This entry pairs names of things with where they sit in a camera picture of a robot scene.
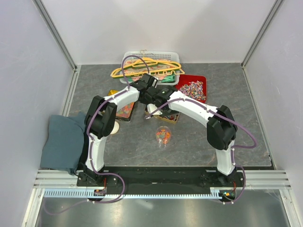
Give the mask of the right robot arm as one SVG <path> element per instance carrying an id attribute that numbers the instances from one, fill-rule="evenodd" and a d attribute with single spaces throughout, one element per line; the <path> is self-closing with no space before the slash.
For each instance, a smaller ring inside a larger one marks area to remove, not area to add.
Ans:
<path id="1" fill-rule="evenodd" d="M 169 114 L 173 111 L 183 113 L 206 127 L 208 143 L 215 148 L 217 157 L 217 181 L 222 186 L 233 182 L 237 167 L 233 160 L 232 147 L 238 127 L 230 109 L 224 105 L 215 107 L 198 102 L 175 88 L 158 89 L 151 87 L 144 95 L 147 104 L 157 107 L 157 111 Z"/>

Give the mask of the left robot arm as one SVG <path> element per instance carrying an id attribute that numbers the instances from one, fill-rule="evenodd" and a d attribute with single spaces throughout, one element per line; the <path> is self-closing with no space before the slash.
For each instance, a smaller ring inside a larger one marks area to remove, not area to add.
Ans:
<path id="1" fill-rule="evenodd" d="M 104 181 L 104 175 L 100 170 L 105 165 L 105 144 L 114 129 L 117 111 L 131 102 L 140 101 L 142 103 L 145 93 L 150 88 L 156 88 L 157 82 L 158 80 L 154 76 L 144 74 L 140 80 L 129 84 L 111 96 L 93 98 L 85 118 L 86 134 L 89 139 L 85 166 L 90 171 L 87 180 L 93 186 L 99 186 Z"/>

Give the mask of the gold lollipop tin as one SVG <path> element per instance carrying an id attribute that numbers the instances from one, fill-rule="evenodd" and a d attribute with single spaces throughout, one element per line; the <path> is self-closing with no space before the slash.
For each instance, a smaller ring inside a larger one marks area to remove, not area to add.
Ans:
<path id="1" fill-rule="evenodd" d="M 158 119 L 158 120 L 162 120 L 164 122 L 176 124 L 178 119 L 179 119 L 179 116 L 180 116 L 180 112 L 177 112 L 177 113 L 174 113 L 172 115 L 163 116 L 161 119 Z"/>

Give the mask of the white round lid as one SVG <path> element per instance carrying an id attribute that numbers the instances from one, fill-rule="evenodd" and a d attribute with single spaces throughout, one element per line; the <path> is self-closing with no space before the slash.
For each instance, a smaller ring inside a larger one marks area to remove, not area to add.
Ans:
<path id="1" fill-rule="evenodd" d="M 114 127 L 113 127 L 110 135 L 116 134 L 119 131 L 119 129 L 120 129 L 120 125 L 119 125 L 118 121 L 115 121 Z"/>

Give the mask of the gold gummy candy tin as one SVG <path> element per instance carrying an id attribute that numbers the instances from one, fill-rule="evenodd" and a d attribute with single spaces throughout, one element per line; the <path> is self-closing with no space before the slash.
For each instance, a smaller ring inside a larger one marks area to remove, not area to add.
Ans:
<path id="1" fill-rule="evenodd" d="M 135 104 L 135 102 L 131 102 L 123 108 L 117 110 L 116 119 L 119 121 L 130 122 L 134 112 Z"/>

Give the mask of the clear glass bowl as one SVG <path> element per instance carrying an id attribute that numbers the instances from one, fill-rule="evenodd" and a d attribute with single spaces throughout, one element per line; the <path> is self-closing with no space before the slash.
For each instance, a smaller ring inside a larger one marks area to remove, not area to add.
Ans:
<path id="1" fill-rule="evenodd" d="M 155 132 L 155 137 L 160 148 L 165 148 L 168 145 L 171 136 L 171 130 L 167 126 L 160 126 Z"/>

